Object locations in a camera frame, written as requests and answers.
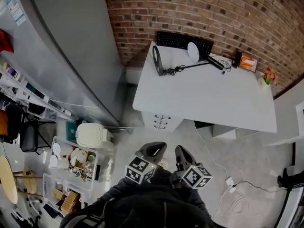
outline white wall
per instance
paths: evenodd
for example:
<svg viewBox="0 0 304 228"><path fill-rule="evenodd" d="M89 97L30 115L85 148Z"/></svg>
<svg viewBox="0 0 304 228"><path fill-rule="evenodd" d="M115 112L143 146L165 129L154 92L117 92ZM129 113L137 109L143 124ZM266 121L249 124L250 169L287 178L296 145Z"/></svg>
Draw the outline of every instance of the white wall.
<svg viewBox="0 0 304 228"><path fill-rule="evenodd" d="M304 80L275 100L277 133L261 133L262 144L284 143L285 140L295 138L298 135L304 136L303 106Z"/></svg>

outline flower decoration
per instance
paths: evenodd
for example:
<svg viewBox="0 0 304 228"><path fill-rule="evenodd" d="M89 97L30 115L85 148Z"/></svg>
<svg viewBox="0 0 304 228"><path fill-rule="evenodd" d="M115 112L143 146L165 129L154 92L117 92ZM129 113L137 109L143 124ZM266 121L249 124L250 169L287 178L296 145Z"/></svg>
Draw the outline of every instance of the flower decoration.
<svg viewBox="0 0 304 228"><path fill-rule="evenodd" d="M277 86L277 75L273 69L268 67L266 72L264 73L263 78L266 84L268 85L275 84L275 86Z"/></svg>

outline power strip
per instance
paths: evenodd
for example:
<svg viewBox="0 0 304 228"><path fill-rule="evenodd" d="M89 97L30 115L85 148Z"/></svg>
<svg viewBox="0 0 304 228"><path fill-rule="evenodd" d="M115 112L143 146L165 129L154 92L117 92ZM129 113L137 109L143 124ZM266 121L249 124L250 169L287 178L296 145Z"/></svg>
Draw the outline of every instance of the power strip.
<svg viewBox="0 0 304 228"><path fill-rule="evenodd" d="M236 188L233 187L234 182L233 182L233 180L232 180L232 177L229 177L229 178L226 180L226 183L227 183L228 188L230 188L230 189L229 189L229 192L230 192L230 193L233 193L233 192L236 190Z"/></svg>

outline brick wall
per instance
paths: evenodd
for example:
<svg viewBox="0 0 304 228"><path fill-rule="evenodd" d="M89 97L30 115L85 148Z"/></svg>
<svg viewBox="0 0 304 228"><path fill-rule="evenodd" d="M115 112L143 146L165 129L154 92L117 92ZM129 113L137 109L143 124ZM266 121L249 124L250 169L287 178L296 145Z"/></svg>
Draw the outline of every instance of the brick wall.
<svg viewBox="0 0 304 228"><path fill-rule="evenodd" d="M304 73L304 0L106 0L122 62L142 67L156 31L213 40L213 53L245 51L273 68L277 94Z"/></svg>

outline desk drawer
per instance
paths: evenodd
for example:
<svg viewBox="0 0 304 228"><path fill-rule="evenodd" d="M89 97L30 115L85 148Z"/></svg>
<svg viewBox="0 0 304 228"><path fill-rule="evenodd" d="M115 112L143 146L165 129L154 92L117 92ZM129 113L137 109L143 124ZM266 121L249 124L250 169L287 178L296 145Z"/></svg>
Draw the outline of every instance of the desk drawer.
<svg viewBox="0 0 304 228"><path fill-rule="evenodd" d="M182 118L172 117L162 114L154 114L148 112L142 112L143 122L146 127L152 127L156 129L164 129L165 131L173 132L175 128L182 122Z"/></svg>
<svg viewBox="0 0 304 228"><path fill-rule="evenodd" d="M163 125L172 125L175 128L182 122L182 118L175 116L168 116L162 114L154 114L150 112L142 112L142 119L147 123L163 124Z"/></svg>
<svg viewBox="0 0 304 228"><path fill-rule="evenodd" d="M143 122L145 127L158 130L158 131L164 131L164 132L173 132L176 127L170 126L170 125L160 125L156 123L148 123L148 122Z"/></svg>

